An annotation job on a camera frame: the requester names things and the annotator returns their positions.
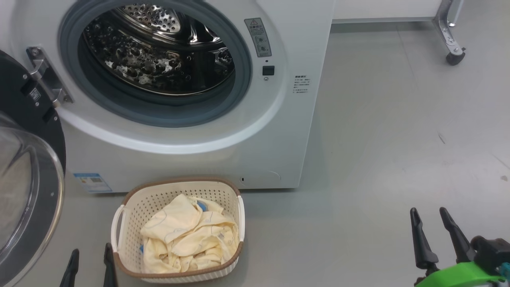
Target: white cabinet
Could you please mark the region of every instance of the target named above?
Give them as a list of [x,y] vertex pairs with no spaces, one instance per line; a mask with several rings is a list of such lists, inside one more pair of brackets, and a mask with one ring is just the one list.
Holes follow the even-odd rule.
[[379,22],[431,18],[436,15],[440,3],[441,0],[337,0],[333,19],[334,22],[342,22],[335,21],[338,19],[347,20],[345,22]]

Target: instruction label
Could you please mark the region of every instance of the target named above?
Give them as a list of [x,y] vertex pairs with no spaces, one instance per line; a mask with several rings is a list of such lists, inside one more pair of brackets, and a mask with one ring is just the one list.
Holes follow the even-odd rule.
[[294,76],[292,93],[307,93],[308,86],[310,86],[310,78],[307,75]]
[[264,24],[262,24],[262,19],[244,19],[244,23],[248,27],[248,31],[250,31],[255,50],[257,50],[257,57],[271,56],[271,46],[269,45],[269,39],[267,38]]
[[99,174],[74,174],[82,187],[90,193],[111,193],[113,190]]

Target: caster wheel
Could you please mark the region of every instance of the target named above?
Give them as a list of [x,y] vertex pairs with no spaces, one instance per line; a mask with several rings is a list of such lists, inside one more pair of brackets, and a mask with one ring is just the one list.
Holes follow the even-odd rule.
[[464,57],[466,56],[466,53],[462,52],[461,55],[454,55],[452,53],[449,53],[447,56],[446,56],[446,61],[448,62],[448,64],[450,64],[450,66],[455,66],[455,65],[458,65],[462,59],[464,59]]

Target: basket handle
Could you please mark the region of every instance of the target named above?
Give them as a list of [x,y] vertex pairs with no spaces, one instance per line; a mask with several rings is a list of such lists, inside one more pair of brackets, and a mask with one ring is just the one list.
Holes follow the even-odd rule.
[[246,229],[246,223],[245,223],[245,215],[244,215],[244,201],[243,198],[238,195],[237,196],[237,202],[239,205],[239,241],[244,241],[244,231]]
[[[119,223],[119,217],[120,217],[120,214],[124,214],[124,205],[122,204],[121,206],[119,206],[119,208],[117,209],[117,211],[115,212],[115,215],[113,216],[113,221],[112,221],[112,230],[111,230],[111,234],[110,234],[110,240],[112,242],[112,250],[113,252],[117,252],[117,224]],[[124,216],[122,217],[122,223],[120,224],[120,234],[122,234],[122,230],[124,228]]]

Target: stainless steel drum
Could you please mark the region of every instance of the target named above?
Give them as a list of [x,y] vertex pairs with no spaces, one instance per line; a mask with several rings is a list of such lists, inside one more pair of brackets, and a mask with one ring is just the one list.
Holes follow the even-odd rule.
[[132,4],[110,10],[88,24],[83,37],[115,77],[164,96],[204,93],[234,72],[221,39],[171,7]]

